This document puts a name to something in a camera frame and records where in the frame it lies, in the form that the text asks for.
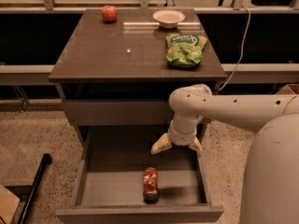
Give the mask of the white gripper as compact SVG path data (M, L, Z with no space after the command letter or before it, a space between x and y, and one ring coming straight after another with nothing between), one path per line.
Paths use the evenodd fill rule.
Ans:
M199 118L194 115L183 116L176 113L168 128L168 133L164 133L152 146L151 154L155 155L172 147L172 143L177 146L188 146L198 154L203 152L202 146L197 138L197 125Z

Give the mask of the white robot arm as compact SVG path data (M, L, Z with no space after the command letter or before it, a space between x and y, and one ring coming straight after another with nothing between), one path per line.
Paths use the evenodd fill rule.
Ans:
M214 95L205 84L179 88L153 154L173 145L200 152L197 124L214 119L256 134L247 157L239 224L299 224L299 96Z

